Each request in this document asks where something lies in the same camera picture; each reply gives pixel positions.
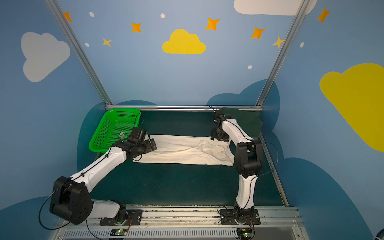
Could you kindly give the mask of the green plastic perforated basket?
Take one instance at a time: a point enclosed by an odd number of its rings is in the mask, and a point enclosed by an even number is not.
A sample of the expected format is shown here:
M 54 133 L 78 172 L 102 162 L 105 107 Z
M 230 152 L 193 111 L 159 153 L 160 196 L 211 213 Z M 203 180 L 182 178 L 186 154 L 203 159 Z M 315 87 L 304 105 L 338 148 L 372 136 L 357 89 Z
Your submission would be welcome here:
M 133 127 L 139 126 L 141 112 L 138 109 L 113 109 L 102 117 L 93 137 L 89 142 L 89 149 L 96 153 L 106 153 L 116 141 L 126 139 Z

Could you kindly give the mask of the white printed t shirt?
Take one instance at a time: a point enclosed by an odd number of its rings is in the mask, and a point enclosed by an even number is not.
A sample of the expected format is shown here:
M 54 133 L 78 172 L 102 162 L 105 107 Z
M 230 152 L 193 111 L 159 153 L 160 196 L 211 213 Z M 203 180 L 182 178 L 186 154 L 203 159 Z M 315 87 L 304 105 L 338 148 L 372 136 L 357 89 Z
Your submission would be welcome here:
M 210 137 L 153 135 L 157 149 L 134 159 L 149 164 L 223 165 L 232 166 L 234 155 L 230 144 Z

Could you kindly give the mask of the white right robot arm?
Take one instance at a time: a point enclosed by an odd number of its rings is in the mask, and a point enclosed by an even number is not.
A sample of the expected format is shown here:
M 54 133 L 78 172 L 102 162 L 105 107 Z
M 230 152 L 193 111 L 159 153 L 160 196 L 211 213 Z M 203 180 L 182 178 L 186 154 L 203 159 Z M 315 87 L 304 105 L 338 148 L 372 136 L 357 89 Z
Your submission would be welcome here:
M 254 190 L 263 168 L 263 146 L 267 144 L 263 140 L 255 139 L 260 133 L 261 112 L 230 108 L 212 110 L 216 128 L 212 130 L 211 140 L 233 142 L 236 145 L 233 166 L 240 180 L 234 219 L 245 222 L 255 216 Z

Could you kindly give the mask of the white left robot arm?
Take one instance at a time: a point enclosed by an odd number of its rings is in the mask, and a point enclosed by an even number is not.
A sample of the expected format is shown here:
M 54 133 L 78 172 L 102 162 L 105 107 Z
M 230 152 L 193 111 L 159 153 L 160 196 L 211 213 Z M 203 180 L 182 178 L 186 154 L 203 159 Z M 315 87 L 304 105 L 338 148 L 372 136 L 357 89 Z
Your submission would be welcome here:
M 116 141 L 96 161 L 70 177 L 59 177 L 47 198 L 51 214 L 69 224 L 79 225 L 89 219 L 106 219 L 123 226 L 129 216 L 125 204 L 116 201 L 93 200 L 91 192 L 97 184 L 126 160 L 141 158 L 157 150 L 156 142 L 147 131 L 134 127 L 131 134 Z

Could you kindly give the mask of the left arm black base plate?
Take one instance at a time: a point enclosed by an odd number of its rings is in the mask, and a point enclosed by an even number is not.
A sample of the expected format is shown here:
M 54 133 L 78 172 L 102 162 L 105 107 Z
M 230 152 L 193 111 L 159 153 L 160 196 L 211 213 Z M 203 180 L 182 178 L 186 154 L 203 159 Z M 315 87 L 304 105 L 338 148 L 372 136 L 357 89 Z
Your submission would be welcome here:
M 142 210 L 119 210 L 113 218 L 102 218 L 100 226 L 139 226 L 142 214 Z

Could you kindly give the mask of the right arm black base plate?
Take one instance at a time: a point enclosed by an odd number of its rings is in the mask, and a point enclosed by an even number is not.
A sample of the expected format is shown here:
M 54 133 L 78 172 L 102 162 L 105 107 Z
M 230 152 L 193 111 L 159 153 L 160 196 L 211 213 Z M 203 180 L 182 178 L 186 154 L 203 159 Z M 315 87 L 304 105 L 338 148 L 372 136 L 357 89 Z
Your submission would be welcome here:
M 242 215 L 234 209 L 219 209 L 219 225 L 260 225 L 261 218 L 258 210 L 254 210 L 250 215 Z

